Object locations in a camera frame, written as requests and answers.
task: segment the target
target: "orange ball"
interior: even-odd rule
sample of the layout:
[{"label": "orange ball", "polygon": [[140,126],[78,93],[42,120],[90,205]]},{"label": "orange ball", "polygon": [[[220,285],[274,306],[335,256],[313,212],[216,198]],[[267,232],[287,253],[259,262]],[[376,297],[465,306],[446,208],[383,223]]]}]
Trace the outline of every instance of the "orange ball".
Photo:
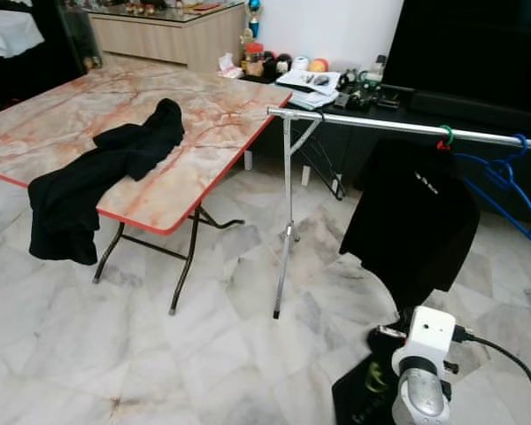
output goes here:
[{"label": "orange ball", "polygon": [[328,71],[328,62],[326,59],[315,59],[309,65],[309,71],[312,73],[325,73]]}]

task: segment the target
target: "paper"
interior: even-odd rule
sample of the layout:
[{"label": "paper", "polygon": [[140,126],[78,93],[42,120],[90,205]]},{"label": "paper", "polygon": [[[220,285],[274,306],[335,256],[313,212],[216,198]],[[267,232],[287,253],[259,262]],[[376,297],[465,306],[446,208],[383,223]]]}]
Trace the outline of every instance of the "paper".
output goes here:
[{"label": "paper", "polygon": [[226,78],[240,78],[243,76],[243,71],[240,67],[235,66],[232,61],[232,53],[219,58],[219,76]]},{"label": "paper", "polygon": [[300,106],[308,111],[320,108],[325,104],[330,104],[338,97],[337,91],[328,96],[322,95],[315,91],[311,93],[304,93],[303,91],[299,90],[291,90],[291,93],[292,96],[289,99],[289,103],[296,104],[297,106]]},{"label": "paper", "polygon": [[[325,76],[328,78],[326,84],[315,84],[318,77]],[[312,89],[326,96],[332,96],[336,91],[338,80],[340,79],[339,73],[311,73],[309,71],[302,71],[299,69],[292,69],[288,73],[282,75],[277,79],[277,83],[289,84],[292,86],[306,87]]]}]

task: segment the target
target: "metal pole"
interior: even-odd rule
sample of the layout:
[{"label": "metal pole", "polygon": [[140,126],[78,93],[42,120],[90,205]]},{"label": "metal pole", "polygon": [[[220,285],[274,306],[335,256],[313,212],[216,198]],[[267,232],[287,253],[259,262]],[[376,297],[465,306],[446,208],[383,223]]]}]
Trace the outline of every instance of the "metal pole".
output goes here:
[{"label": "metal pole", "polygon": [[291,234],[293,230],[293,200],[291,198],[291,119],[283,119],[283,158],[285,165],[285,202],[287,215],[287,226],[283,241],[283,257],[281,258],[280,280],[277,285],[277,295],[275,296],[275,308],[273,309],[273,318],[279,319],[281,309],[281,297],[283,295],[283,283],[285,282],[285,273],[287,271],[287,262],[289,259],[289,244],[291,243]]},{"label": "metal pole", "polygon": [[312,132],[315,131],[315,128],[317,128],[320,124],[320,120],[314,120],[309,128],[305,130],[303,135],[299,137],[299,140],[295,142],[295,144],[291,147],[290,154],[293,155],[295,152],[297,152],[299,149],[301,149],[301,146],[304,145],[304,143],[307,141],[307,139],[312,135]]},{"label": "metal pole", "polygon": [[[431,126],[421,126],[418,124],[407,124],[404,122],[394,122],[394,121],[382,121],[382,120],[371,120],[368,118],[356,118],[356,117],[345,117],[342,115],[333,115],[325,114],[324,117],[321,117],[319,113],[316,112],[307,112],[307,111],[295,111],[290,109],[281,109],[281,108],[268,108],[267,113],[270,115],[276,115],[282,117],[283,119],[291,120],[319,120],[320,118],[324,119],[324,122],[330,122],[333,124],[343,124],[354,127],[368,127],[368,128],[378,128],[382,130],[395,130],[402,131],[405,133],[418,133],[422,135],[438,135],[446,137],[449,135],[448,130],[441,127],[431,127]],[[466,131],[466,130],[452,130],[453,135],[457,139],[463,140],[474,140],[476,142],[484,143],[493,143],[493,144],[502,144],[505,146],[520,147],[521,140],[517,137],[512,137],[508,135],[492,135],[488,133],[479,133],[476,131]],[[528,141],[528,147],[531,149],[531,140]]]}]

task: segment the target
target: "blue hanger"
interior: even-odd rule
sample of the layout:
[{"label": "blue hanger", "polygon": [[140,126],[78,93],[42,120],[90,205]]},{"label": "blue hanger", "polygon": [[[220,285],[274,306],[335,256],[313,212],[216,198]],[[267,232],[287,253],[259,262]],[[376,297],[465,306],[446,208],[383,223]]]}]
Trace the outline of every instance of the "blue hanger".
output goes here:
[{"label": "blue hanger", "polygon": [[[475,157],[474,155],[468,155],[466,153],[457,153],[455,156],[460,158],[468,158],[472,161],[476,161],[486,167],[485,175],[486,177],[493,182],[501,190],[509,191],[515,190],[519,196],[525,201],[529,211],[531,212],[531,201],[525,194],[525,192],[517,185],[513,180],[513,168],[511,162],[514,159],[521,158],[527,152],[527,138],[524,135],[515,135],[521,140],[522,149],[520,153],[512,154],[506,159],[495,159],[492,161],[487,161],[485,159]],[[500,204],[498,204],[494,199],[492,199],[485,191],[480,189],[474,182],[468,178],[464,178],[466,184],[470,186],[476,193],[482,196],[486,201],[493,205],[507,220],[509,220],[513,226],[518,228],[521,233],[523,233],[529,240],[531,240],[531,228],[524,228],[521,223],[515,220]]]}]

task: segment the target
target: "white logo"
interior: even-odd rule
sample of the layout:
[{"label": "white logo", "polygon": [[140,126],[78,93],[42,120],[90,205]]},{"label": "white logo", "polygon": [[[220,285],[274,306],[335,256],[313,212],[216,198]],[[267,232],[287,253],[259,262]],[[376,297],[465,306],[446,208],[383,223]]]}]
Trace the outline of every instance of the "white logo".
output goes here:
[{"label": "white logo", "polygon": [[439,194],[439,191],[435,189],[435,187],[431,184],[429,180],[427,180],[427,177],[422,176],[421,174],[415,172],[415,177],[417,177],[417,180],[422,182],[425,186],[429,188],[431,192],[433,192],[435,195]]}]

